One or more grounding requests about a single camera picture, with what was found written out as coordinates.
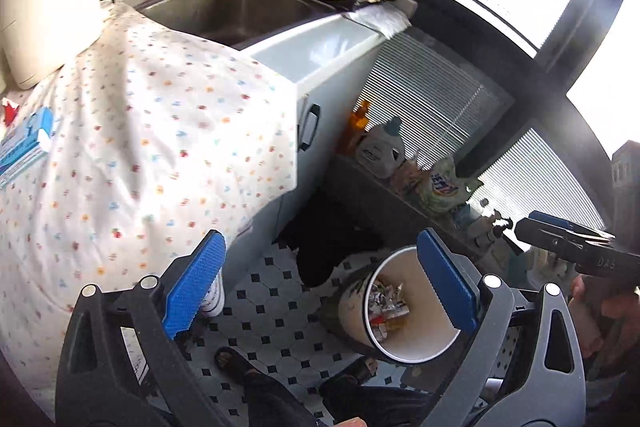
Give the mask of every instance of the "stainless steel sink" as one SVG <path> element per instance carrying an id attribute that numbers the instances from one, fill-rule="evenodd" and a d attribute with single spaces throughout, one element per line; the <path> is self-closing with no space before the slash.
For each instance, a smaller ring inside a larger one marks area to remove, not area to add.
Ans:
<path id="1" fill-rule="evenodd" d="M 168 28 L 237 50 L 335 12 L 315 0 L 151 0 L 136 9 Z"/>

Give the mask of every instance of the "windowsill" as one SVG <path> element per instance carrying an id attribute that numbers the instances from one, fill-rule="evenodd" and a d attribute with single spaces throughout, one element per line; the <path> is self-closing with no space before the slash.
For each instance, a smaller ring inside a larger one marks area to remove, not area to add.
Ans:
<path id="1" fill-rule="evenodd" d="M 401 196 L 400 194 L 396 193 L 389 186 L 388 180 L 381 180 L 379 178 L 376 178 L 373 174 L 367 171 L 367 169 L 360 165 L 352 156 L 335 154 L 334 158 L 335 160 L 341 162 L 345 167 L 355 169 L 359 175 L 362 175 L 369 182 L 373 182 L 378 187 L 383 188 L 387 194 L 401 201 L 413 212 L 416 212 L 423 218 L 427 219 L 428 225 L 442 237 L 442 240 L 454 253 L 465 255 L 466 257 L 471 259 L 473 263 L 476 263 L 488 254 L 488 250 L 479 250 L 476 245 L 471 243 L 468 238 L 466 238 L 465 235 L 453 225 L 453 223 L 449 219 L 448 214 L 445 214 L 443 216 L 434 216 L 432 214 L 428 214 L 427 211 L 425 211 L 418 203 L 417 196 L 415 197 L 416 199 L 413 200 L 411 194 L 408 194 L 407 196 Z"/>

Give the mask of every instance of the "black sandal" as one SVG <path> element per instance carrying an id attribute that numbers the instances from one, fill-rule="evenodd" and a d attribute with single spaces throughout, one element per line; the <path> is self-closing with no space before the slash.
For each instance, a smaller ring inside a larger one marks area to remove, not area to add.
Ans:
<path id="1" fill-rule="evenodd" d="M 324 398 L 326 394 L 327 388 L 330 385 L 333 385 L 335 382 L 340 380 L 343 377 L 351 377 L 356 380 L 358 385 L 363 385 L 367 383 L 371 378 L 375 377 L 376 374 L 371 372 L 369 369 L 369 365 L 367 365 L 366 360 L 369 360 L 370 357 L 360 357 L 358 360 L 351 362 L 347 367 L 345 367 L 340 373 L 333 375 L 331 378 L 328 378 L 318 388 L 318 393 L 320 396 Z"/>
<path id="2" fill-rule="evenodd" d="M 220 363 L 221 353 L 229 354 L 229 359 L 224 363 L 224 365 Z M 257 369 L 251 365 L 248 360 L 245 360 L 240 353 L 230 347 L 220 347 L 220 349 L 216 351 L 216 354 L 213 355 L 213 363 L 216 364 L 216 367 L 220 371 L 228 375 L 234 383 L 240 385 L 242 385 L 244 375 L 252 369 L 257 371 Z"/>

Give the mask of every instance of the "laundry detergent bottle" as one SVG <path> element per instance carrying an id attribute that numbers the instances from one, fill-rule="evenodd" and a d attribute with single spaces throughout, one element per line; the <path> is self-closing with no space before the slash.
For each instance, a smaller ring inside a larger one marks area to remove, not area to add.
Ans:
<path id="1" fill-rule="evenodd" d="M 371 128 L 356 149 L 356 159 L 376 178 L 389 178 L 404 161 L 404 142 L 400 136 L 402 120 L 397 116 Z"/>

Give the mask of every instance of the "patterned fabric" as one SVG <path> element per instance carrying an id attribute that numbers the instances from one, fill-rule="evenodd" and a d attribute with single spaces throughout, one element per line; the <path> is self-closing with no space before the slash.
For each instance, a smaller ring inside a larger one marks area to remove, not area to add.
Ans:
<path id="1" fill-rule="evenodd" d="M 116 5 L 100 39 L 30 92 L 52 148 L 0 193 L 0 349 L 53 416 L 83 286 L 127 289 L 210 230 L 229 245 L 295 186 L 296 91 L 239 52 Z M 140 348 L 129 343 L 135 365 Z"/>

